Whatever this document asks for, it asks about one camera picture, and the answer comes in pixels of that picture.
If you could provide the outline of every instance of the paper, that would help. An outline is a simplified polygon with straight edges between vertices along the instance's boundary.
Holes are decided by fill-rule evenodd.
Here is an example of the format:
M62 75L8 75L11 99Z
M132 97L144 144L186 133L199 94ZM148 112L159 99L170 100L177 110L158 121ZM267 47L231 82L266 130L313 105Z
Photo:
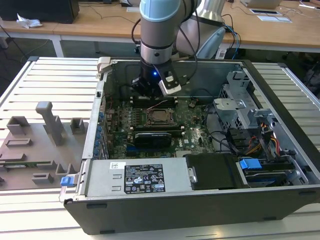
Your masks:
M128 6L126 11L128 13L140 13L140 8L138 6Z
M40 21L38 19L26 19L22 16L19 16L19 14L16 14L18 16L18 19L17 19L17 23L26 28L26 29L29 29L29 28L33 28L33 27L41 27L42 24L40 23Z
M257 16L261 21L279 22L279 23L292 23L289 18L279 16Z

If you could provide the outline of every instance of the blue latch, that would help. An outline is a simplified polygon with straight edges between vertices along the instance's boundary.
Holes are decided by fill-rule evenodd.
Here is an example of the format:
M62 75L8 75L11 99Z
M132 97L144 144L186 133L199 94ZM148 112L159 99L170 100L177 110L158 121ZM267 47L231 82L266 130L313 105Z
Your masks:
M74 176L64 176L63 178L61 178L60 185L61 187L73 187L74 181L75 181Z
M262 169L262 166L257 158L243 158L239 161L242 169Z

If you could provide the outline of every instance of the slotted metal table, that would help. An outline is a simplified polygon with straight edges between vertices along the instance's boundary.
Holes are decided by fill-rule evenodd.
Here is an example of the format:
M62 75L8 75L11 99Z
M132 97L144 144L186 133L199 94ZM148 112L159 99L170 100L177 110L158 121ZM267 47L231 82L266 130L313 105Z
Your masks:
M0 98L0 144L8 134L11 116L42 123L38 101L53 102L53 114L62 122L81 117L89 122L97 82L96 58L40 57L28 61ZM311 141L320 148L320 103L287 68L276 63L254 63L271 89L294 116ZM263 107L268 107L258 92ZM0 191L0 239L81 240L203 240L320 238L320 204L304 206L283 220L170 229L111 235L86 235L59 202L59 188Z

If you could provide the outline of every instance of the table leg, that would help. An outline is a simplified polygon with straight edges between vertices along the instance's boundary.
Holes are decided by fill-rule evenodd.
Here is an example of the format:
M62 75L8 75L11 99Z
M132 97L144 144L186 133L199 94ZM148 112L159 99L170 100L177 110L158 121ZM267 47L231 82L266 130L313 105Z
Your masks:
M98 41L94 41L93 44L94 44L95 53L99 54L100 53L99 42Z
M62 50L62 47L61 47L61 37L59 35L54 35L52 38L51 38L51 41L53 43L53 47L54 47L54 50L55 50L55 54L58 58L64 58L64 51Z
M6 38L5 37L0 37L0 46L3 48L3 49L7 49L8 48L8 44L6 42Z
M216 51L215 59L225 59L228 47L228 44L221 43L218 50Z

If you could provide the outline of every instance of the power supply label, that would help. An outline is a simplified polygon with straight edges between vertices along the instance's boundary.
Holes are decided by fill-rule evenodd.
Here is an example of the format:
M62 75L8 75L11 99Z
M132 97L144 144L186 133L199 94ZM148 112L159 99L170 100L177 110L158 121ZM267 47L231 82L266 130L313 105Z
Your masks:
M165 191L165 176L162 164L124 167L124 192L126 194L148 194Z

